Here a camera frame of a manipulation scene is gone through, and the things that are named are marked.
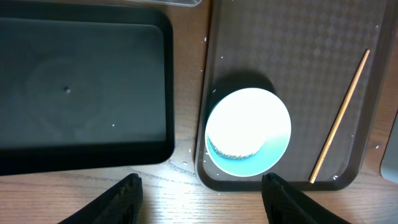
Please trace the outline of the wooden chopstick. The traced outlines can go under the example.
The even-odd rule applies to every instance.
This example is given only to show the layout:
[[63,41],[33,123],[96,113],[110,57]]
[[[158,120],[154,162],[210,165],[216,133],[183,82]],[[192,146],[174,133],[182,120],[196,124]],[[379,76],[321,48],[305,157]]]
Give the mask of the wooden chopstick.
[[322,167],[323,161],[326,158],[326,155],[327,155],[327,153],[329,151],[329,148],[330,148],[330,146],[331,146],[331,144],[333,142],[335,134],[336,134],[336,132],[337,132],[339,126],[340,126],[341,120],[343,119],[343,116],[345,115],[347,107],[348,107],[348,105],[349,105],[349,103],[351,101],[352,95],[353,95],[353,93],[355,91],[356,85],[358,84],[359,78],[360,78],[360,76],[361,76],[361,74],[363,72],[364,66],[365,66],[365,64],[366,64],[366,62],[368,60],[369,54],[370,54],[370,50],[366,49],[364,51],[364,54],[363,54],[363,56],[361,58],[361,61],[360,61],[359,65],[358,65],[358,68],[357,68],[357,70],[356,70],[356,72],[354,74],[354,77],[353,77],[353,79],[352,79],[352,81],[351,81],[351,83],[349,85],[349,88],[348,88],[348,90],[346,92],[346,95],[345,95],[345,97],[343,99],[343,102],[342,102],[342,104],[341,104],[341,106],[339,108],[338,114],[336,115],[336,118],[335,118],[335,120],[333,122],[333,125],[332,125],[332,127],[330,129],[330,132],[328,133],[328,136],[326,138],[324,146],[323,146],[323,148],[322,148],[322,150],[320,152],[320,156],[319,156],[319,158],[318,158],[318,160],[317,160],[317,162],[315,164],[315,167],[314,167],[314,169],[313,169],[313,171],[311,173],[311,176],[309,178],[309,182],[311,184],[314,184],[316,179],[317,179],[317,177],[318,177],[318,174],[319,174],[319,171],[320,171],[320,169]]

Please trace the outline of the light blue small bowl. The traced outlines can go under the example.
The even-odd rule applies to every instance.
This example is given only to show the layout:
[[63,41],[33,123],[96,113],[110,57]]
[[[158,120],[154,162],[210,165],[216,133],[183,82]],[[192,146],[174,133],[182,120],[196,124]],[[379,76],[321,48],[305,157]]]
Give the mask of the light blue small bowl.
[[212,107],[205,125],[205,147],[223,172],[252,177],[282,158],[291,132],[288,109],[278,96],[262,88],[243,88]]

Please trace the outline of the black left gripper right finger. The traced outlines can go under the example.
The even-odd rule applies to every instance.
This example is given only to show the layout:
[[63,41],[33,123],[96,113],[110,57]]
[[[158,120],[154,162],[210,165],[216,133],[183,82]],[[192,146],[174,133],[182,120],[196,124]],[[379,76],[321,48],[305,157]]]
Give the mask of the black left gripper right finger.
[[269,223],[343,224],[347,222],[275,173],[262,176],[261,193]]

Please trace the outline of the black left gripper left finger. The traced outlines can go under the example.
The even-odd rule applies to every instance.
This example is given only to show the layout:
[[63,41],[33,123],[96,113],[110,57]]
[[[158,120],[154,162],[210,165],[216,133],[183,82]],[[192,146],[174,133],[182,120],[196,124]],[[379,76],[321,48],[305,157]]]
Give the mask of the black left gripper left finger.
[[129,174],[62,223],[137,224],[142,204],[142,179]]

